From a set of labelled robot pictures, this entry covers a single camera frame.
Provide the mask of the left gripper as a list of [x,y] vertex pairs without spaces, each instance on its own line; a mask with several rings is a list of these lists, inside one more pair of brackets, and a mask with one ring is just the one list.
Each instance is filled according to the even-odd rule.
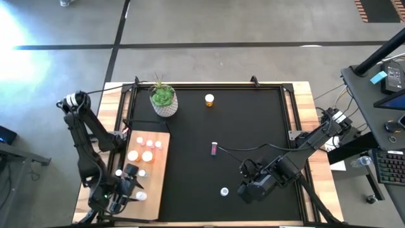
[[144,189],[136,177],[124,177],[112,183],[99,182],[98,178],[92,178],[88,182],[90,194],[88,205],[96,212],[119,214],[138,199],[130,198],[133,190],[137,187]]

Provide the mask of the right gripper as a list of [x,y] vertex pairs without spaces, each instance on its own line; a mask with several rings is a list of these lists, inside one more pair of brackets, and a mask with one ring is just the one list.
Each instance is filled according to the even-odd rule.
[[260,174],[248,182],[242,182],[237,190],[237,195],[248,204],[253,201],[263,201],[276,185],[276,178],[272,175]]

